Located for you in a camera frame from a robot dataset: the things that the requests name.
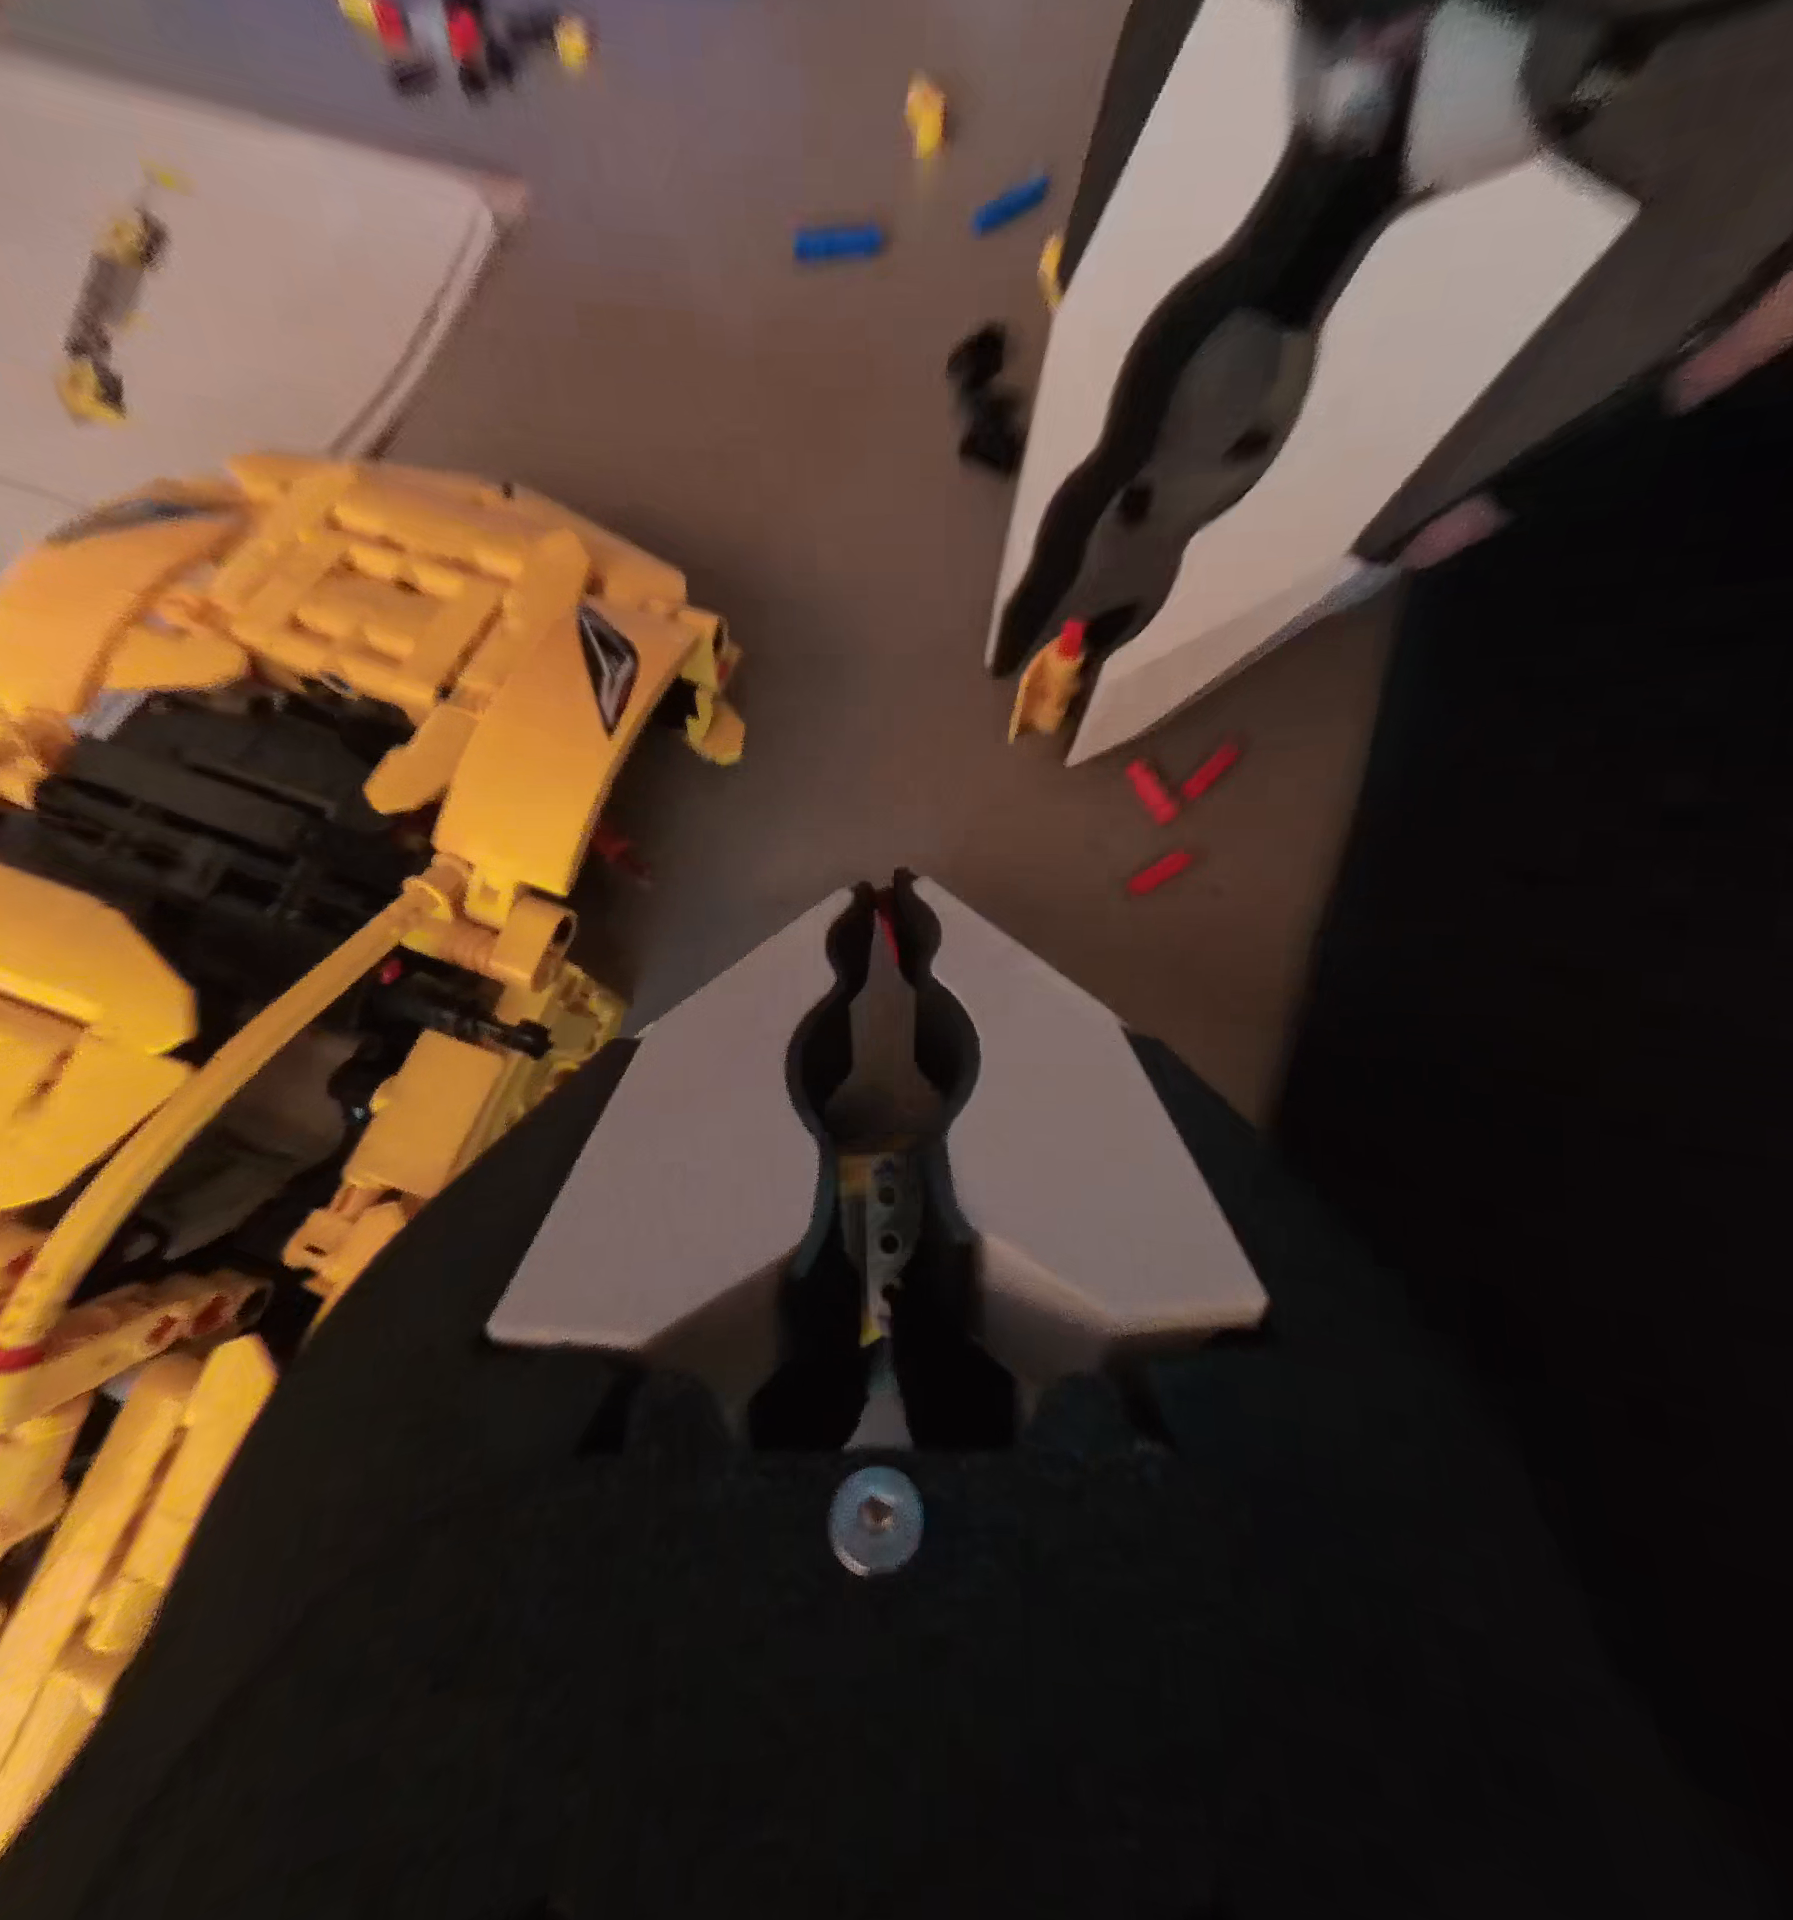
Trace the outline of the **grey brick beam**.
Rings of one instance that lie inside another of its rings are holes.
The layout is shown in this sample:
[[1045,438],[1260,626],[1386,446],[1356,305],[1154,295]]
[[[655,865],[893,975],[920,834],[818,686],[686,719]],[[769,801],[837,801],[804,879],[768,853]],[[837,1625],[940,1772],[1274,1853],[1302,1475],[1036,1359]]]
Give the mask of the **grey brick beam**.
[[913,1261],[922,1223],[917,1144],[914,1138],[894,1138],[838,1156],[843,1248],[861,1275],[863,1350],[891,1335],[894,1294]]

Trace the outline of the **open instruction booklet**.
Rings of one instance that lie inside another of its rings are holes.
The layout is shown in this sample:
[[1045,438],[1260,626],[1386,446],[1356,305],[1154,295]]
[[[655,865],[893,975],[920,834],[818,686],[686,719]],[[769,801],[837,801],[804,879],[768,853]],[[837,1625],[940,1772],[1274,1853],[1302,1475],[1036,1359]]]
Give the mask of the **open instruction booklet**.
[[252,450],[377,450],[521,181],[0,45],[0,573]]

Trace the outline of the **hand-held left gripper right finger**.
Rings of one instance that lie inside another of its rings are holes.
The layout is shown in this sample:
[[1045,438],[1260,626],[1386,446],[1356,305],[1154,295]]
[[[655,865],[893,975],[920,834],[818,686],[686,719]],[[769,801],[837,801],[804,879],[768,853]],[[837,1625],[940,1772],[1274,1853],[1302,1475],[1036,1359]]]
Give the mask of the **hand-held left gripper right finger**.
[[1259,1331],[1268,1287],[1126,1024],[935,879],[898,876],[898,924],[979,1350],[1036,1400]]

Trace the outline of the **yellow toy brick car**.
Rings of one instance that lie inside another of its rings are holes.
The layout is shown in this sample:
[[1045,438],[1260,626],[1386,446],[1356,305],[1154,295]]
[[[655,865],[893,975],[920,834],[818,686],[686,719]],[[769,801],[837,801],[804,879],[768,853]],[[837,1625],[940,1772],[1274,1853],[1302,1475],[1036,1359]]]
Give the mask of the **yellow toy brick car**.
[[573,889],[686,576],[540,494],[250,455],[0,578],[0,1856],[307,1339],[621,1032]]

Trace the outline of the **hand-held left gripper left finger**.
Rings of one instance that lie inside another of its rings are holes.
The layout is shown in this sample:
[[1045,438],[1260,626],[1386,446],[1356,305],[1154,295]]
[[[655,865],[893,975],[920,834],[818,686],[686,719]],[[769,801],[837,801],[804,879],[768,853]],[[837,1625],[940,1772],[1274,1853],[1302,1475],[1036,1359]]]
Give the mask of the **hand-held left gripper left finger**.
[[739,1419],[856,1403],[830,1107],[855,1069],[856,894],[830,892],[629,1045],[486,1320],[504,1350],[697,1375]]

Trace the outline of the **loose small brick pieces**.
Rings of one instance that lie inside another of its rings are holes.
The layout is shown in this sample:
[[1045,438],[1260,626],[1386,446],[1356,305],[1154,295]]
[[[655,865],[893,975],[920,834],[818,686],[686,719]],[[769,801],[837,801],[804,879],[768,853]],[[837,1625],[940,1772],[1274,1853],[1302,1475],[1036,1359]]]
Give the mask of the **loose small brick pieces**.
[[943,145],[957,109],[932,75],[913,75],[907,112],[911,205],[794,228],[799,279],[856,301],[799,308],[823,320],[818,365],[837,381],[812,415],[814,453],[794,466],[814,485],[794,527],[817,559],[847,559],[847,594],[818,622],[794,770],[812,780],[812,831],[852,863],[878,855],[951,876],[978,855],[1038,863],[1031,848],[1055,828],[1028,770],[1053,780],[1112,654],[1089,638],[1060,734],[1009,742],[1022,673],[991,676],[986,642],[1076,195],[1045,234],[1031,295],[1028,229],[1055,211],[1051,172],[962,178]]

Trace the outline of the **scattered coloured brick pieces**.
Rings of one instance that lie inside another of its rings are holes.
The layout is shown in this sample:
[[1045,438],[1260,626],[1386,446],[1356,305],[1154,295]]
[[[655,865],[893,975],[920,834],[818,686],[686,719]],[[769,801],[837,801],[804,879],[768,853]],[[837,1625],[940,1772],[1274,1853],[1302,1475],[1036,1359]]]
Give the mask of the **scattered coloured brick pieces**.
[[479,103],[547,63],[582,73],[597,54],[590,23],[557,5],[340,3],[337,14],[407,100],[454,88]]

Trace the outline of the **yellow pointed brick piece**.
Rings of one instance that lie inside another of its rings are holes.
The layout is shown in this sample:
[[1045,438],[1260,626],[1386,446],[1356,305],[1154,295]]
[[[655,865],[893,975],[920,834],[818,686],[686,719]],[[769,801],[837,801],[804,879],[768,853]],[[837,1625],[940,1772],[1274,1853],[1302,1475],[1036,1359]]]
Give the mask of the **yellow pointed brick piece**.
[[1026,663],[1016,689],[1009,715],[1009,742],[1022,735],[1055,735],[1065,729],[1066,715],[1084,685],[1087,657],[1070,665],[1053,657],[1053,641],[1045,642]]

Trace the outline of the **black perforated surface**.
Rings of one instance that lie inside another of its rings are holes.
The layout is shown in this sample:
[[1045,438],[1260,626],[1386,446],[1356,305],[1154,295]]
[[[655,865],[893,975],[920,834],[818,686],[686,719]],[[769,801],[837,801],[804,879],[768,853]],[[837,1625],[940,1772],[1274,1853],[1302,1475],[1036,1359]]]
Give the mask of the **black perforated surface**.
[[1793,1821],[1793,350],[1406,594],[1278,1131]]

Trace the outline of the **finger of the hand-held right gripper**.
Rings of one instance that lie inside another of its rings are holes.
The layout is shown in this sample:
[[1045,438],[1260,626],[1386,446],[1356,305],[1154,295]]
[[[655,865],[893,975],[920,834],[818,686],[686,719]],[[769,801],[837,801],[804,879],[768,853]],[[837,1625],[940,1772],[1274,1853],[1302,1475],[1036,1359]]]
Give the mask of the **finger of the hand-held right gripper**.
[[986,669],[1164,608],[1302,408],[1316,344],[1418,195],[1422,5],[1128,5],[1053,273]]
[[1185,543],[1162,606],[1096,678],[1066,757],[1121,751],[1382,585],[1356,543],[1553,320],[1640,203],[1559,157],[1413,205],[1335,304],[1262,480]]

